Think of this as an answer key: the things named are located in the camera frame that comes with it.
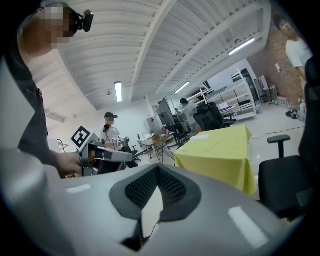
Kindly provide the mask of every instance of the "black mesh vent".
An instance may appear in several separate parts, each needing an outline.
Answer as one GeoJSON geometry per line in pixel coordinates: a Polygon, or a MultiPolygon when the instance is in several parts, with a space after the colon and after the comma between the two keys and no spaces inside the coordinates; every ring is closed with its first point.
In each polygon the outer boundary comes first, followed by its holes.
{"type": "Polygon", "coordinates": [[[157,186],[159,186],[162,194],[164,208],[181,200],[187,192],[186,186],[177,178],[173,177],[165,170],[154,169],[130,183],[125,188],[125,195],[133,203],[143,209],[147,205],[157,186]]]}
{"type": "Polygon", "coordinates": [[[163,208],[181,200],[186,195],[186,186],[180,180],[162,169],[158,174],[158,186],[162,194],[163,208]]]}
{"type": "Polygon", "coordinates": [[[135,180],[125,188],[125,195],[143,209],[158,185],[157,171],[154,169],[135,180]]]}
{"type": "Polygon", "coordinates": [[[201,190],[194,181],[180,169],[162,164],[146,166],[145,170],[114,184],[110,200],[121,216],[141,221],[142,210],[157,186],[163,201],[161,222],[184,220],[201,201],[201,190]]]}

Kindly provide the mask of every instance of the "man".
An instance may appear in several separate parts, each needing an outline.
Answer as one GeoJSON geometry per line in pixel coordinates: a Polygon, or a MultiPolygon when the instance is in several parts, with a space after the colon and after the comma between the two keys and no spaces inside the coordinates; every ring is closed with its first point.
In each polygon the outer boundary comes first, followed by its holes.
{"type": "MultiPolygon", "coordinates": [[[[121,138],[120,132],[115,127],[115,119],[118,116],[107,112],[104,115],[105,125],[101,131],[101,138],[105,139],[105,147],[115,151],[123,151],[127,153],[131,153],[131,149],[128,146],[128,138],[121,138]]],[[[139,166],[135,161],[126,162],[126,165],[129,168],[134,168],[139,166]]]]}
{"type": "Polygon", "coordinates": [[[197,113],[197,107],[198,105],[187,101],[185,98],[180,99],[180,103],[182,104],[184,108],[184,115],[186,117],[186,120],[189,123],[191,131],[197,135],[198,133],[202,132],[200,125],[196,122],[194,118],[194,114],[197,113]]]}
{"type": "Polygon", "coordinates": [[[56,153],[47,141],[47,124],[42,92],[28,68],[30,60],[49,53],[63,38],[72,37],[79,29],[78,14],[66,3],[41,7],[24,22],[16,40],[5,53],[5,60],[17,86],[35,113],[22,135],[18,148],[37,157],[44,165],[57,168],[60,176],[81,175],[78,153],[56,153]]]}
{"type": "Polygon", "coordinates": [[[299,38],[290,23],[282,16],[275,16],[274,24],[287,38],[285,53],[292,66],[299,72],[302,88],[306,84],[305,65],[313,54],[307,44],[299,38]]]}

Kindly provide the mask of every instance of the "white wall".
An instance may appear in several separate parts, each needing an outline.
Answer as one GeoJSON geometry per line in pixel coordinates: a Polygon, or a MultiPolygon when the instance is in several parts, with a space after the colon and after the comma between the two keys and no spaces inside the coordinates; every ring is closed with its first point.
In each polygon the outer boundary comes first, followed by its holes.
{"type": "Polygon", "coordinates": [[[60,139],[64,144],[70,146],[66,148],[67,152],[74,152],[76,148],[72,145],[70,138],[82,125],[88,131],[95,133],[98,137],[105,125],[105,113],[112,112],[118,115],[115,119],[115,126],[120,132],[121,137],[128,136],[130,138],[129,146],[136,145],[135,149],[143,151],[138,144],[138,134],[147,131],[145,120],[150,115],[147,101],[140,100],[127,106],[108,107],[99,111],[78,117],[73,120],[67,120],[65,123],[49,131],[49,138],[60,139]]]}
{"type": "Polygon", "coordinates": [[[209,85],[215,91],[219,90],[225,86],[231,85],[233,83],[233,81],[230,76],[232,76],[234,73],[236,73],[237,69],[239,69],[240,71],[247,69],[251,78],[252,78],[252,81],[254,82],[255,79],[257,79],[256,74],[254,73],[252,67],[250,66],[249,62],[245,58],[245,59],[239,61],[238,63],[226,68],[224,71],[221,71],[220,73],[211,77],[208,80],[209,85]]]}

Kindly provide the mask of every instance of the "desk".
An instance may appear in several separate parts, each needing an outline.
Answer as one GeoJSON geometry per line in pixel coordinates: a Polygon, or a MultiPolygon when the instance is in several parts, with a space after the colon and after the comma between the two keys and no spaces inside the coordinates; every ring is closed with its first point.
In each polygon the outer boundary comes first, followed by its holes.
{"type": "Polygon", "coordinates": [[[139,144],[142,146],[145,146],[146,148],[146,153],[149,157],[149,161],[151,163],[152,156],[151,154],[149,155],[149,148],[151,147],[155,153],[155,155],[158,158],[159,163],[163,164],[164,162],[164,154],[165,153],[167,156],[175,160],[174,154],[171,152],[170,148],[168,147],[167,141],[171,139],[171,135],[166,135],[165,137],[160,137],[157,139],[150,138],[147,140],[139,141],[139,144]]]}
{"type": "Polygon", "coordinates": [[[189,141],[174,152],[177,167],[228,183],[251,196],[257,190],[248,160],[252,136],[245,125],[200,132],[209,140],[189,141]]]}

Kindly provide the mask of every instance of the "hand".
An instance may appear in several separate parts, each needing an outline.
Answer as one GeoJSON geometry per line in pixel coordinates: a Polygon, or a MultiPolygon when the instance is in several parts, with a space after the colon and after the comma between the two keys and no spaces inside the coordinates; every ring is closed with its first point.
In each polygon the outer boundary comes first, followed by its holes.
{"type": "Polygon", "coordinates": [[[58,172],[61,177],[72,174],[82,174],[82,163],[77,152],[73,153],[56,153],[53,155],[57,161],[58,172]]]}

